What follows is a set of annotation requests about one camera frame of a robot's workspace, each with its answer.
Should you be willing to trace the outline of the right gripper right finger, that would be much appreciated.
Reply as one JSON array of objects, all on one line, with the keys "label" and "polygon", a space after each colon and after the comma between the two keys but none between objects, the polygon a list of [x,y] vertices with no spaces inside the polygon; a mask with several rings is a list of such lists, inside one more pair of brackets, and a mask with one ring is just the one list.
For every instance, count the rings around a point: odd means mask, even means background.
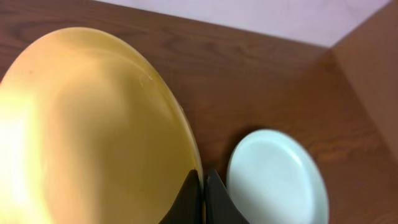
[{"label": "right gripper right finger", "polygon": [[216,170],[204,182],[206,224],[249,224],[235,207]]}]

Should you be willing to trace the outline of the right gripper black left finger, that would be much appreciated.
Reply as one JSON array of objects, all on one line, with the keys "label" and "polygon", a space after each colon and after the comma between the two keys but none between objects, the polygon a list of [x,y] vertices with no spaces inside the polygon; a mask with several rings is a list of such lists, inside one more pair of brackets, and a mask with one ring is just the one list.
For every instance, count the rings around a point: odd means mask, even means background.
[{"label": "right gripper black left finger", "polygon": [[191,170],[160,224],[202,224],[202,196],[197,170]]}]

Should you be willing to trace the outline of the light blue plate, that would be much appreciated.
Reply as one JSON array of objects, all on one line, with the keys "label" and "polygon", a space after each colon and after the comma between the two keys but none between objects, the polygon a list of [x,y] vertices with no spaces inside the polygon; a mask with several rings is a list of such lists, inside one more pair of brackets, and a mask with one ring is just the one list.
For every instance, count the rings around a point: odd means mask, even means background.
[{"label": "light blue plate", "polygon": [[328,194],[317,165],[280,131],[260,129],[240,140],[229,160],[226,188],[249,223],[329,222]]}]

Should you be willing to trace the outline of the yellow plate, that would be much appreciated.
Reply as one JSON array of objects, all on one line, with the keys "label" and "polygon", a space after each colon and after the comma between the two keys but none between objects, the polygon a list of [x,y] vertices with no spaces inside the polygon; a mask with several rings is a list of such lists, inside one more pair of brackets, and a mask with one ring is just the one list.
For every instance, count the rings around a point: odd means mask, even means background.
[{"label": "yellow plate", "polygon": [[46,34],[1,81],[2,223],[158,223],[191,170],[183,109],[109,33]]}]

